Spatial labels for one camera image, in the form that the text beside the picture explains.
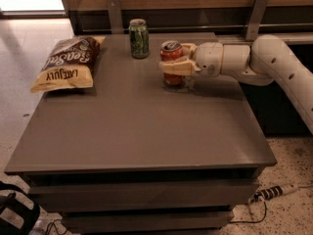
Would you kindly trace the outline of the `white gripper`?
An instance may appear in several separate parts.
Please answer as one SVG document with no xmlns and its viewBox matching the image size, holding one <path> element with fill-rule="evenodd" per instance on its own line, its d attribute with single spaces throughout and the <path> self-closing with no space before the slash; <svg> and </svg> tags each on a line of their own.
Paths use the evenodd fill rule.
<svg viewBox="0 0 313 235">
<path fill-rule="evenodd" d="M 197 47 L 194 43 L 182 43 L 182 54 L 193 57 L 195 62 L 189 59 L 179 62 L 160 62 L 159 68 L 168 74 L 192 75 L 198 73 L 208 77 L 219 75 L 222 65 L 223 45 L 219 42 L 205 42 Z"/>
</svg>

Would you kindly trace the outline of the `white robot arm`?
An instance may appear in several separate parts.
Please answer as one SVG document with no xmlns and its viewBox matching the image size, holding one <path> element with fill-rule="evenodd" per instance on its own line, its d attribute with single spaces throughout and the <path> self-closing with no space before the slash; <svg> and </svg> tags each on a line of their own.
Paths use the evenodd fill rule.
<svg viewBox="0 0 313 235">
<path fill-rule="evenodd" d="M 167 40 L 160 46 L 160 57 L 159 68 L 166 75 L 227 75 L 257 86 L 275 81 L 313 132 L 313 73 L 275 35 L 259 36 L 250 46 Z"/>
</svg>

